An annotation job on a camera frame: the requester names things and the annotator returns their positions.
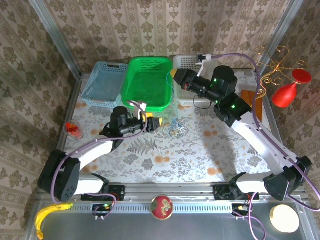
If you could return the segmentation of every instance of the beige wallpaper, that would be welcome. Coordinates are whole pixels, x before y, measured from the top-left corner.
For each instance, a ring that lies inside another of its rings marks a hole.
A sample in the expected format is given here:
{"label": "beige wallpaper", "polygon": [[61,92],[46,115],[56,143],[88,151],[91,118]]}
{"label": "beige wallpaper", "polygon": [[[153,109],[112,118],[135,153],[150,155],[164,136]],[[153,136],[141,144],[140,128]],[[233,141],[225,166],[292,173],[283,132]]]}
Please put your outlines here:
{"label": "beige wallpaper", "polygon": [[0,0],[0,240],[23,239],[74,79],[26,0]]}
{"label": "beige wallpaper", "polygon": [[[135,56],[243,53],[266,45],[288,0],[44,0],[83,72]],[[244,59],[223,63],[249,67]]]}
{"label": "beige wallpaper", "polygon": [[[297,67],[295,61],[308,62],[307,71],[312,75],[312,82],[298,85],[298,94],[287,108],[272,104],[276,122],[284,145],[299,156],[308,156],[313,162],[309,176],[320,189],[320,2],[305,0],[298,14],[281,42],[290,47],[291,52],[284,62],[288,67]],[[271,96],[276,88],[269,87]],[[308,184],[305,188],[314,206],[320,202]],[[320,214],[316,214],[320,226]]]}

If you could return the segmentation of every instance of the table surface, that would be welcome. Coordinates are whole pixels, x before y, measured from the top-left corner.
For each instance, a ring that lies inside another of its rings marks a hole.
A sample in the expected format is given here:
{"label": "table surface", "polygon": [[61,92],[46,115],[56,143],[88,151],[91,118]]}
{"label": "table surface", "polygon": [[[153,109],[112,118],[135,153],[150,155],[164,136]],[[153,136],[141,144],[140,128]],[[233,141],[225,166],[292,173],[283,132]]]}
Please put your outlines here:
{"label": "table surface", "polygon": [[[252,71],[236,71],[241,90],[255,91]],[[112,109],[89,106],[81,93],[89,74],[82,76],[81,91],[73,113],[83,129],[83,138],[68,136],[65,151],[75,150],[94,140],[110,121]],[[213,106],[199,109],[181,106],[175,99],[163,112],[163,125],[156,132],[125,140],[115,151],[95,159],[82,171],[99,174],[113,183],[212,183],[227,182],[237,173],[264,173],[268,166],[251,145],[221,122]],[[170,132],[173,118],[185,126],[180,134]],[[263,108],[262,123],[270,129]]]}

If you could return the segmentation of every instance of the white plastic basket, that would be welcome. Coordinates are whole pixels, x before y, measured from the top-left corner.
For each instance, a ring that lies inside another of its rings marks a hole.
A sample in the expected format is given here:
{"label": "white plastic basket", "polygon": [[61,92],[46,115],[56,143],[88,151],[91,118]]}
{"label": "white plastic basket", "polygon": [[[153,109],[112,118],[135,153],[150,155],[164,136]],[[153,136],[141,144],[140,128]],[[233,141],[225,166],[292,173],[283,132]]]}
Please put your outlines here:
{"label": "white plastic basket", "polygon": [[[201,66],[196,65],[196,55],[177,55],[173,58],[173,68],[190,69],[199,72]],[[173,82],[175,98],[181,106],[193,106],[195,104],[200,108],[209,107],[209,100],[207,100],[206,98],[195,97],[195,93],[183,90],[175,81]]]}

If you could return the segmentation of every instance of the basket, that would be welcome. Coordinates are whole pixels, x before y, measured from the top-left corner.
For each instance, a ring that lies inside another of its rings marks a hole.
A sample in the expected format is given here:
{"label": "basket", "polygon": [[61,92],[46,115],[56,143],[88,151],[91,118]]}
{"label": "basket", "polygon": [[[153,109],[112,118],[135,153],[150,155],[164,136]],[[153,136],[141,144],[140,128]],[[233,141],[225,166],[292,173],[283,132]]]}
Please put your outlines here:
{"label": "basket", "polygon": [[[173,68],[190,69],[199,72],[201,66],[196,65],[196,55],[177,55],[173,58]],[[173,85],[175,99],[181,106],[193,106],[195,104],[201,108],[209,107],[210,101],[208,99],[195,97],[197,94],[181,89],[176,82]]]}
{"label": "basket", "polygon": [[172,62],[167,57],[143,56],[132,59],[124,80],[123,104],[132,108],[127,101],[142,101],[147,103],[146,111],[162,112],[171,102],[172,77],[168,75],[171,70]]}
{"label": "basket", "polygon": [[127,64],[99,61],[81,95],[91,106],[113,109],[121,104],[121,89],[128,69]]}

